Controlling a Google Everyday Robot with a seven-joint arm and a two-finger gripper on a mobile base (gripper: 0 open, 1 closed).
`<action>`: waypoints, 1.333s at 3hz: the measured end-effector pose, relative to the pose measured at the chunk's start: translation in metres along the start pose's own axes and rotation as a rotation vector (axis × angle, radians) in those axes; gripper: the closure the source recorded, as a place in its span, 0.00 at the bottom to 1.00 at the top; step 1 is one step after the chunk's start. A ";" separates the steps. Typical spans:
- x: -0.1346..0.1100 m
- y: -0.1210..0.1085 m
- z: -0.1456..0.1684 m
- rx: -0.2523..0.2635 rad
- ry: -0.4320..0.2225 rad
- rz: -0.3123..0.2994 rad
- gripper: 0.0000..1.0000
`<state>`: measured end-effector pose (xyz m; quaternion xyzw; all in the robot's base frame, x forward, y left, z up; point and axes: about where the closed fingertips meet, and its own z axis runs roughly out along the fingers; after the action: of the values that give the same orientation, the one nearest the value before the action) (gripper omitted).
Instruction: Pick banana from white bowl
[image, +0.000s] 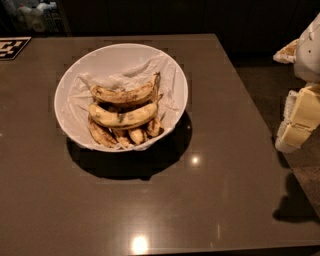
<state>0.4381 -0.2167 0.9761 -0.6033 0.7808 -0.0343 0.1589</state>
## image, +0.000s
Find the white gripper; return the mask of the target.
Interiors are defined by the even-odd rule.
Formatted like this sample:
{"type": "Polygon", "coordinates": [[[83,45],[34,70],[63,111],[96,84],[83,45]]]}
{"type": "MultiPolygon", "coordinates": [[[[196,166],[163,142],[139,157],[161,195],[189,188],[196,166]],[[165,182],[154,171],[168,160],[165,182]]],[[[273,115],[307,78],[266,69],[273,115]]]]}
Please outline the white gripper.
{"type": "MultiPolygon", "coordinates": [[[[273,55],[282,64],[295,61],[299,40],[295,39],[273,55]]],[[[312,131],[320,124],[320,84],[307,83],[298,92],[290,90],[286,98],[284,119],[294,126],[312,131]]]]}

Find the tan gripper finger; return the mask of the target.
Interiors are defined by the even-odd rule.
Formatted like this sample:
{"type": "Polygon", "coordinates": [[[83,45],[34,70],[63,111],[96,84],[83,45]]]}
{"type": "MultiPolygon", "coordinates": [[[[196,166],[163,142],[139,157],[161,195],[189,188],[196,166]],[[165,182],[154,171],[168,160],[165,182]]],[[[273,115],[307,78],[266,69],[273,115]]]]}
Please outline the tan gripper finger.
{"type": "Polygon", "coordinates": [[[284,120],[277,132],[275,148],[283,153],[293,153],[301,148],[311,133],[310,127],[284,120]]]}

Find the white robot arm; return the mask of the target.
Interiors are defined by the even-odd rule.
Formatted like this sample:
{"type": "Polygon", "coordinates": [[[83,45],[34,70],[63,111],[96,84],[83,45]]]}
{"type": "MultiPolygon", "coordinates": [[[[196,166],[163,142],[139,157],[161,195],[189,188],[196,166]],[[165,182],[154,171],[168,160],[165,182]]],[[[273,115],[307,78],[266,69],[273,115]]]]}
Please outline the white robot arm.
{"type": "Polygon", "coordinates": [[[278,151],[292,153],[320,125],[320,14],[298,39],[277,51],[273,60],[292,63],[295,76],[306,82],[298,92],[289,91],[275,141],[278,151]]]}

